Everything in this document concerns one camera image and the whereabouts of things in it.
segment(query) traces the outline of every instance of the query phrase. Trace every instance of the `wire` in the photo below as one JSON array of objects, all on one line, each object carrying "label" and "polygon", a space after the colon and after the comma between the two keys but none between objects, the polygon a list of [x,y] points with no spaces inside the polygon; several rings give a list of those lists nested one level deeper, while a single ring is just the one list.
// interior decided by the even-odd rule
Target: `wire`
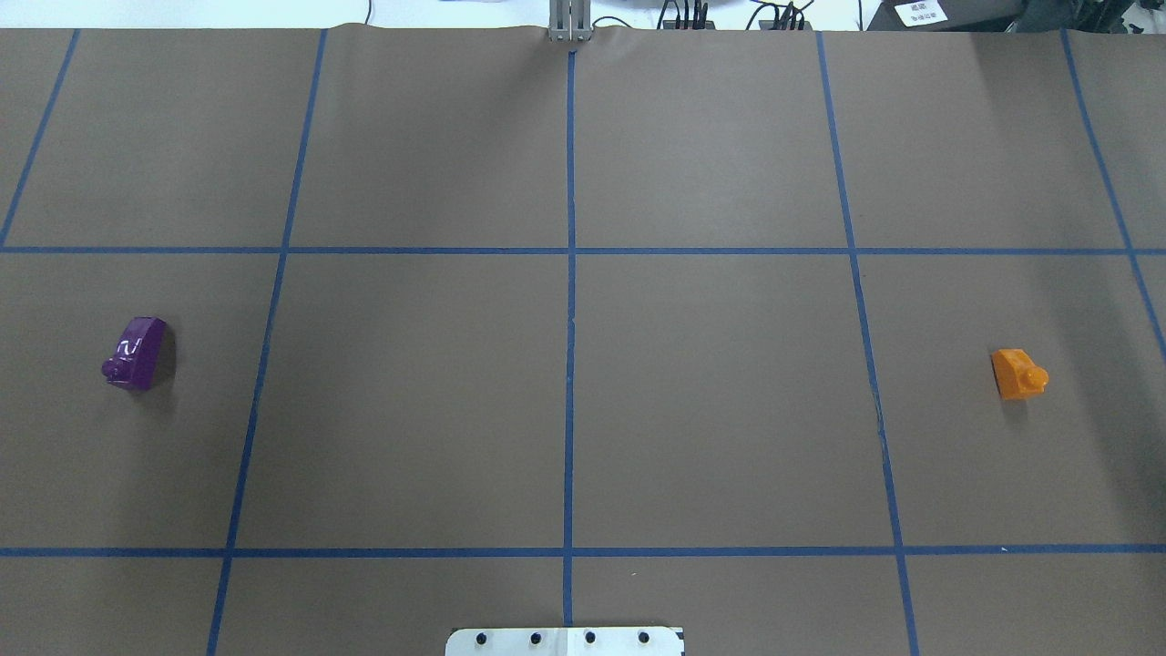
[{"label": "wire", "polygon": [[765,9],[766,7],[773,7],[773,24],[778,23],[778,17],[781,12],[781,7],[772,2],[763,2],[761,6],[753,12],[753,15],[749,16],[749,23],[745,24],[746,31],[749,30],[749,28],[753,27],[753,21],[757,20],[757,14],[760,14],[761,10]]},{"label": "wire", "polygon": [[669,3],[676,7],[676,22],[680,22],[680,5],[676,3],[676,0],[663,0],[663,5],[660,6],[660,17],[656,19],[656,29],[663,28],[663,13],[668,10]]},{"label": "wire", "polygon": [[766,2],[764,0],[753,0],[753,2],[759,3],[760,7],[758,7],[753,12],[753,15],[749,17],[749,23],[745,24],[746,30],[753,27],[753,21],[757,20],[757,15],[761,13],[761,9],[773,7],[773,27],[770,29],[794,31],[806,28],[806,14],[803,12],[806,10],[806,7],[814,3],[814,0],[807,2],[806,7],[802,7],[801,9],[794,7],[793,2],[788,5],[778,5],[777,2]]},{"label": "wire", "polygon": [[1098,29],[1101,29],[1101,23],[1102,21],[1105,20],[1105,12],[1109,10],[1109,2],[1110,0],[1105,0],[1105,2],[1101,6],[1101,8],[1097,9],[1097,22],[1094,23],[1094,28],[1090,29],[1089,31],[1097,31]]},{"label": "wire", "polygon": [[620,24],[623,24],[624,27],[632,27],[632,26],[627,24],[627,21],[625,21],[624,19],[621,19],[619,16],[599,16],[598,19],[591,21],[591,29],[595,29],[595,27],[596,27],[595,23],[597,23],[599,21],[603,21],[603,20],[609,20],[609,19],[613,20],[613,21],[616,21],[616,22],[618,22]]}]

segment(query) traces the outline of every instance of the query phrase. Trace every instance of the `black device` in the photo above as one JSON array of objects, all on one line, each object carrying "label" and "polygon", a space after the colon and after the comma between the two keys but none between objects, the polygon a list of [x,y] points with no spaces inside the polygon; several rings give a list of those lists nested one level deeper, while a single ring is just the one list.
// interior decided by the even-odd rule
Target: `black device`
[{"label": "black device", "polygon": [[906,0],[884,1],[866,27],[870,31],[1004,31],[1024,13],[1024,0],[930,0],[939,3],[948,20],[930,24],[906,26],[897,5],[914,5]]}]

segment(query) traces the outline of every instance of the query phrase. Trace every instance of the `black cable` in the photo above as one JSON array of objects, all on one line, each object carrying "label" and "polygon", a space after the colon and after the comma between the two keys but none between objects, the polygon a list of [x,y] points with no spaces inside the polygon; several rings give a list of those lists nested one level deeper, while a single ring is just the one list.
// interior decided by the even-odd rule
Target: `black cable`
[{"label": "black cable", "polygon": [[1105,12],[1109,10],[1109,2],[1110,0],[1105,0],[1101,8],[1097,9],[1097,22],[1094,23],[1094,28],[1089,31],[1097,31],[1101,29],[1101,23],[1105,20]]},{"label": "black cable", "polygon": [[663,28],[663,13],[668,10],[669,3],[676,7],[676,22],[680,22],[680,5],[676,3],[676,0],[663,0],[663,5],[660,6],[660,17],[656,19],[656,29]]},{"label": "black cable", "polygon": [[599,16],[598,19],[591,21],[591,29],[595,29],[595,27],[596,27],[595,23],[597,23],[599,21],[603,21],[603,20],[609,20],[609,19],[619,22],[624,27],[632,27],[632,26],[627,24],[627,21],[625,21],[624,19],[621,19],[619,16]]},{"label": "black cable", "polygon": [[781,29],[793,29],[794,16],[794,5],[791,2],[786,5],[786,10],[781,12],[781,21],[773,23],[773,29],[778,29],[779,24]]},{"label": "black cable", "polygon": [[757,14],[760,14],[761,10],[765,9],[766,7],[773,7],[773,22],[774,24],[777,24],[778,16],[780,15],[779,13],[781,12],[781,6],[774,5],[773,2],[763,2],[761,6],[753,12],[753,15],[749,16],[749,22],[745,24],[746,31],[749,30],[749,28],[753,27],[753,21],[757,20]]}]

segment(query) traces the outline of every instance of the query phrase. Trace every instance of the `metal bracket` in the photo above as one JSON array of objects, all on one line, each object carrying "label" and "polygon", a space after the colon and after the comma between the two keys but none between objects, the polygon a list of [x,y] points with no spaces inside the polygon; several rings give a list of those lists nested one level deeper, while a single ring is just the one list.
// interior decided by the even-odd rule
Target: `metal bracket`
[{"label": "metal bracket", "polygon": [[552,41],[591,40],[591,0],[550,0]]},{"label": "metal bracket", "polygon": [[445,656],[684,656],[684,630],[673,627],[461,629]]}]

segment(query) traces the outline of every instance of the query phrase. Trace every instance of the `white label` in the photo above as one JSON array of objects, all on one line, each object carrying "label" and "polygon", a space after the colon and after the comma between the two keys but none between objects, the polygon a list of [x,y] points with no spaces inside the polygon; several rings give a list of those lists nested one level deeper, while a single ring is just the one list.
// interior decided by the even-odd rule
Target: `white label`
[{"label": "white label", "polygon": [[939,0],[923,0],[922,2],[895,5],[894,10],[899,12],[899,17],[902,20],[902,24],[907,27],[915,24],[932,24],[947,20],[947,14],[943,13],[943,7],[940,7]]}]

